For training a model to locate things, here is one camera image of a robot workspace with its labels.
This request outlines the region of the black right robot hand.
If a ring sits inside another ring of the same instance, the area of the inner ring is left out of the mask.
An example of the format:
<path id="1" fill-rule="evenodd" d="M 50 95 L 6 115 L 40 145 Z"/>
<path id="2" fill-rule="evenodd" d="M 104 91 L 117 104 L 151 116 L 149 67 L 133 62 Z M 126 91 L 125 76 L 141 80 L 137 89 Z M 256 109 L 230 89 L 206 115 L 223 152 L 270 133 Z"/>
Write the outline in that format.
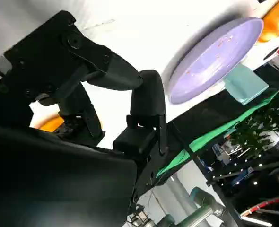
<path id="1" fill-rule="evenodd" d="M 0 58 L 0 227 L 121 227 L 167 155 L 163 83 L 60 11 Z M 113 149 L 83 82 L 130 90 Z"/>

